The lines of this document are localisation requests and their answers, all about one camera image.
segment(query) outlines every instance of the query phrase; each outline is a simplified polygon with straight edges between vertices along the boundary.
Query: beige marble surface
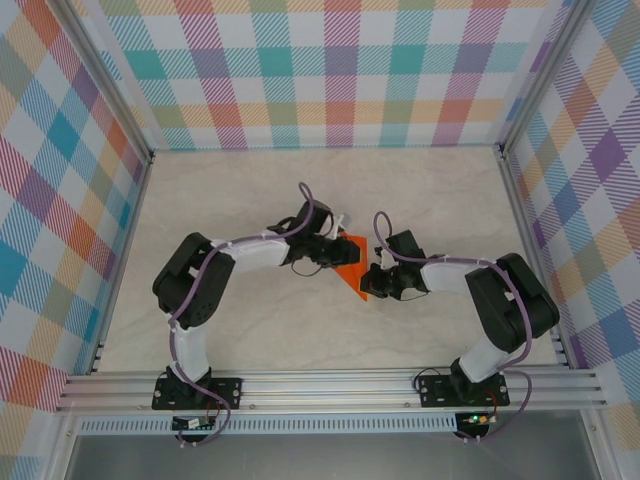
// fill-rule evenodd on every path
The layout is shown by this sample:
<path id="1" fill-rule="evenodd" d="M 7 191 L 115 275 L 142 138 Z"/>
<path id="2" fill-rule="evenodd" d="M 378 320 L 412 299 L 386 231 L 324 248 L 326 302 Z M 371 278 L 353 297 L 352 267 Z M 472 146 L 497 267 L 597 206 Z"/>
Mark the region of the beige marble surface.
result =
<path id="1" fill-rule="evenodd" d="M 300 180 L 351 216 L 349 232 L 369 237 L 370 258 L 379 209 L 428 255 L 522 252 L 490 148 L 160 153 L 100 370 L 163 369 L 168 329 L 151 284 L 175 248 L 194 231 L 233 239 L 294 215 Z M 442 366 L 481 332 L 466 295 L 365 303 L 333 271 L 301 278 L 267 268 L 231 278 L 207 350 L 216 369 Z M 548 338 L 535 342 L 528 363 L 555 363 Z"/>

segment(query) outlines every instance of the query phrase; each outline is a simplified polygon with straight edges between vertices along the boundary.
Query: red wire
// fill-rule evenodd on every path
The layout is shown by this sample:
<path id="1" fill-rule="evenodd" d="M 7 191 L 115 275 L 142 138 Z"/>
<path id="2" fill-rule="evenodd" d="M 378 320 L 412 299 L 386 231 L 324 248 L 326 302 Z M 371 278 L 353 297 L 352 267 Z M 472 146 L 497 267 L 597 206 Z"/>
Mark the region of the red wire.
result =
<path id="1" fill-rule="evenodd" d="M 217 402 L 217 403 L 218 403 L 218 411 L 216 412 L 216 416 L 213 417 L 214 422 L 218 419 L 218 415 L 220 415 L 220 402 Z"/>
<path id="2" fill-rule="evenodd" d="M 487 390 L 487 393 L 493 400 L 493 416 L 496 417 L 496 420 L 497 420 L 498 419 L 498 399 L 496 398 L 495 394 L 491 390 Z"/>

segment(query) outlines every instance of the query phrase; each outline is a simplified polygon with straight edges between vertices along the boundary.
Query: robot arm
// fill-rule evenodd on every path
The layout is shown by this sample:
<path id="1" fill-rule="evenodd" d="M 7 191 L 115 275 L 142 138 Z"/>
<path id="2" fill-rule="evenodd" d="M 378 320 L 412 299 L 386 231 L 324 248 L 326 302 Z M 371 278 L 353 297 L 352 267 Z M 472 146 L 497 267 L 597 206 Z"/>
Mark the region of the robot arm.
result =
<path id="1" fill-rule="evenodd" d="M 302 224 L 309 209 L 305 202 L 296 217 L 289 217 L 262 232 L 262 239 L 222 248 L 212 257 L 187 309 L 175 325 L 175 357 L 188 378 L 198 382 L 210 373 L 206 356 L 205 323 L 215 313 L 232 273 L 249 272 L 268 266 L 282 266 L 308 257 L 323 268 L 360 261 L 359 247 L 338 236 L 343 217 L 334 219 L 326 205 L 314 201 L 313 215 L 307 226 L 287 238 L 269 238 L 292 231 Z M 204 258 L 225 243 L 209 240 L 200 233 L 187 236 L 153 284 L 160 309 L 172 314 L 184 302 Z M 171 366 L 174 374 L 175 363 Z"/>
<path id="2" fill-rule="evenodd" d="M 425 259 L 413 234 L 406 230 L 387 239 L 396 253 L 405 257 Z M 483 382 L 497 373 L 509 357 L 526 341 L 524 319 L 504 280 L 493 269 L 461 263 L 394 262 L 384 265 L 389 257 L 376 250 L 381 265 L 371 265 L 362 277 L 360 289 L 380 298 L 391 296 L 400 300 L 406 288 L 424 293 L 446 291 L 471 293 L 484 335 L 476 345 L 451 365 L 451 385 L 461 401 L 471 398 Z M 557 306 L 520 255 L 510 253 L 495 261 L 506 271 L 523 300 L 533 338 L 538 338 L 557 325 Z"/>

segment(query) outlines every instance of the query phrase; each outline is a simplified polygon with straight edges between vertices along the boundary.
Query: plaid wall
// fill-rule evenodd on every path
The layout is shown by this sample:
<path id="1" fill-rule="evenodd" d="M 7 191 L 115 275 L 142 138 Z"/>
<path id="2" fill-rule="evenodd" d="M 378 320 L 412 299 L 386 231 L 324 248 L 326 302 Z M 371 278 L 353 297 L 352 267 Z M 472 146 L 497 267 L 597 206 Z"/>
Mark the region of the plaid wall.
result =
<path id="1" fill-rule="evenodd" d="M 640 0 L 600 0 L 515 149 L 564 328 L 640 468 Z"/>
<path id="2" fill-rule="evenodd" d="M 74 3 L 122 78 L 95 0 Z M 493 144 L 562 0 L 99 3 L 150 106 L 143 119 L 124 93 L 143 128 L 197 149 Z"/>
<path id="3" fill-rule="evenodd" d="M 518 115 L 518 112 L 520 111 L 522 102 L 524 102 L 524 99 L 527 98 L 527 95 L 529 94 L 529 91 L 533 86 L 533 82 L 538 76 L 538 72 L 540 71 L 540 68 L 542 68 L 542 65 L 547 59 L 547 56 L 551 50 L 551 45 L 553 45 L 553 42 L 555 41 L 556 37 L 562 30 L 562 26 L 564 25 L 564 22 L 567 19 L 567 16 L 571 11 L 571 7 L 575 3 L 575 1 L 576 0 L 562 1 L 562 6 L 558 10 L 556 17 L 553 20 L 553 24 L 551 25 L 551 28 L 549 29 L 546 37 L 544 38 L 544 42 L 542 42 L 542 46 L 540 47 L 540 50 L 538 50 L 538 54 L 536 55 L 535 60 L 533 61 L 533 63 L 531 64 L 531 67 L 529 68 L 529 71 L 527 72 L 525 81 L 522 83 L 522 86 L 518 91 L 518 96 L 513 102 L 513 105 L 511 106 L 511 110 L 509 110 L 509 115 L 507 115 L 507 120 L 502 125 L 502 129 L 500 130 L 500 134 L 498 135 L 497 143 L 502 143 L 506 139 L 507 134 L 511 129 L 511 126 L 513 125 L 513 121 L 515 120 L 516 115 Z"/>
<path id="4" fill-rule="evenodd" d="M 0 479 L 22 480 L 90 354 L 143 164 L 44 0 L 0 12 Z"/>

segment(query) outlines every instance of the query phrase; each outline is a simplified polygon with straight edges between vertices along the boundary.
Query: orange block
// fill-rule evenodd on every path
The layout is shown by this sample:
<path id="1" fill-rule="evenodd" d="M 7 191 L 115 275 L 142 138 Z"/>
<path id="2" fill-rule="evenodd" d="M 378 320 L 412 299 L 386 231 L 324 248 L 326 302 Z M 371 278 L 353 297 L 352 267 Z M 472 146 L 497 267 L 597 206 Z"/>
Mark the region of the orange block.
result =
<path id="1" fill-rule="evenodd" d="M 334 270 L 366 302 L 367 294 L 360 291 L 360 279 L 367 273 L 367 267 L 369 266 L 367 263 L 367 239 L 365 237 L 349 235 L 345 232 L 342 232 L 340 235 L 360 247 L 360 261 L 352 265 L 336 267 Z"/>

